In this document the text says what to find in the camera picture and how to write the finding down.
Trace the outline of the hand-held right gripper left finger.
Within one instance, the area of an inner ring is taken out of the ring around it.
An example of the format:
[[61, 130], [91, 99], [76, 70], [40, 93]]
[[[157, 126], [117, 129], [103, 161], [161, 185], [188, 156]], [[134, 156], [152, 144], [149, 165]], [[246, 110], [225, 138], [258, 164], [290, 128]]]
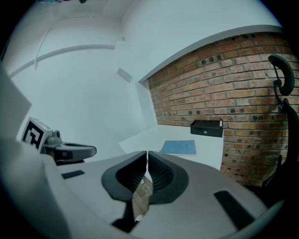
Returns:
[[58, 167], [71, 190], [113, 226], [135, 226], [148, 211], [147, 153]]

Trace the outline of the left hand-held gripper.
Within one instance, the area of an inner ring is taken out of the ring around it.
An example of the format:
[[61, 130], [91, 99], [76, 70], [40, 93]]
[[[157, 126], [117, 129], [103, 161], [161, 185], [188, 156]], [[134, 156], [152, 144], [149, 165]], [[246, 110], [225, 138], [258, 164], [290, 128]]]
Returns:
[[54, 160], [59, 163], [78, 163], [97, 154], [94, 146], [62, 142], [59, 130], [53, 130], [40, 120], [29, 117], [22, 134], [22, 141], [35, 147], [41, 154], [46, 148], [54, 148]]

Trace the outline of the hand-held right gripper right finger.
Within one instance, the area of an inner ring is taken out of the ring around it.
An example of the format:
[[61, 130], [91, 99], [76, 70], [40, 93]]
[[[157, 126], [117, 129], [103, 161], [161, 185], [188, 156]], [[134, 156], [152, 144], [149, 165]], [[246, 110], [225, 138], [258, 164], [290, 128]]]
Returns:
[[235, 233], [267, 210], [252, 192], [210, 166], [153, 151], [148, 160], [148, 233]]

